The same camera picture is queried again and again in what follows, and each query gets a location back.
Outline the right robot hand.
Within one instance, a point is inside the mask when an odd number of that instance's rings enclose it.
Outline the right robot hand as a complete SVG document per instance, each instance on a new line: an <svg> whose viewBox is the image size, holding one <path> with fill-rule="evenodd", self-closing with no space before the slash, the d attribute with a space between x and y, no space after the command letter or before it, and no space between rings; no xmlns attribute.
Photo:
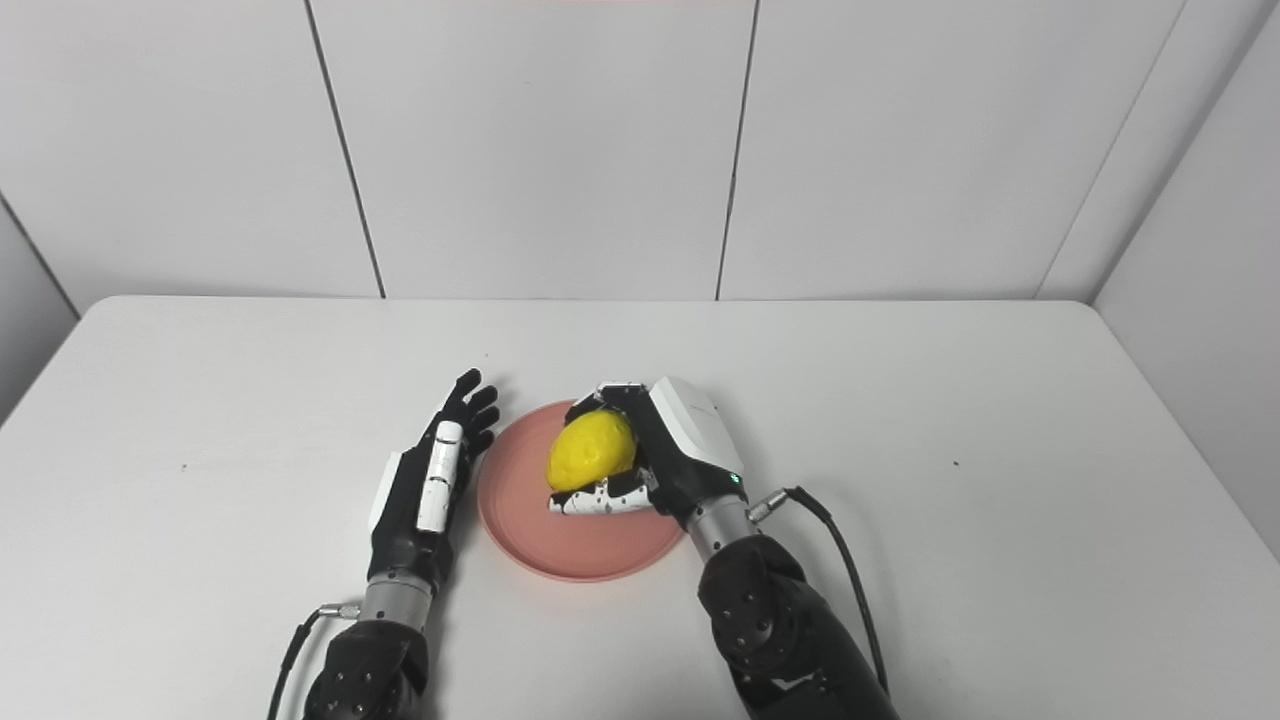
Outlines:
<svg viewBox="0 0 1280 720"><path fill-rule="evenodd" d="M671 375L653 386L602 383L570 407L564 424L591 411L626 421L635 459L631 468L608 471L581 489L552 493L552 512L603 516L652 509L687 527L716 501L746 502L742 460L717 406L696 386Z"/></svg>

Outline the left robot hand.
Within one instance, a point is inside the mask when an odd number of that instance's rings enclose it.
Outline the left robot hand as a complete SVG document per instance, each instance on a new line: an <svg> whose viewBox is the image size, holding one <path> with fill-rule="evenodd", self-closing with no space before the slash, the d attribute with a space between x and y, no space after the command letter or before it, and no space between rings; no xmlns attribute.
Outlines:
<svg viewBox="0 0 1280 720"><path fill-rule="evenodd" d="M397 455L375 502L367 579L416 577L433 591L454 568L452 527L472 470L495 438L498 391L479 369L460 375L420 441Z"/></svg>

